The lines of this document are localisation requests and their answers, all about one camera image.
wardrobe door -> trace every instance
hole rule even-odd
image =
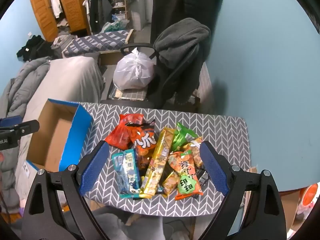
[[[46,41],[54,41],[58,27],[48,0],[30,0],[38,25]]]
[[[86,21],[80,0],[61,0],[71,32],[86,29]]]

blue gripper pad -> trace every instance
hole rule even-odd
[[[82,174],[81,185],[79,187],[81,196],[84,196],[88,191],[92,190],[103,166],[109,157],[109,153],[109,144],[105,142]]]
[[[1,127],[8,127],[8,126],[10,127],[10,126],[14,126],[16,124],[21,124],[21,123],[22,123],[22,117],[20,115],[0,119]]]
[[[211,181],[217,191],[226,196],[229,192],[227,183],[227,175],[214,157],[215,151],[213,146],[209,142],[203,142],[200,145],[200,157],[204,163],[205,169],[210,175]]]

blue wall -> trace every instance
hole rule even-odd
[[[280,190],[319,182],[320,36],[299,3],[223,0],[207,66],[219,114],[247,122],[252,166]]]
[[[17,52],[25,46],[28,33],[42,35],[33,14],[30,0],[15,0],[0,19],[0,95],[9,80],[15,77],[23,62]]]

red snack bag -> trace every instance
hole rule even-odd
[[[126,123],[132,122],[142,124],[143,114],[121,114],[119,124],[115,129],[105,138],[105,141],[116,148],[121,150],[128,150],[129,143],[131,142]]]

yellow snack bag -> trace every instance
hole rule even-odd
[[[169,194],[178,186],[180,181],[180,176],[177,172],[172,171],[170,175],[165,179],[162,183],[162,187],[164,188],[164,193],[169,196]]]
[[[174,129],[163,128],[157,142],[147,173],[141,185],[139,197],[152,198],[156,194],[158,183],[167,162],[171,144],[174,138]]]

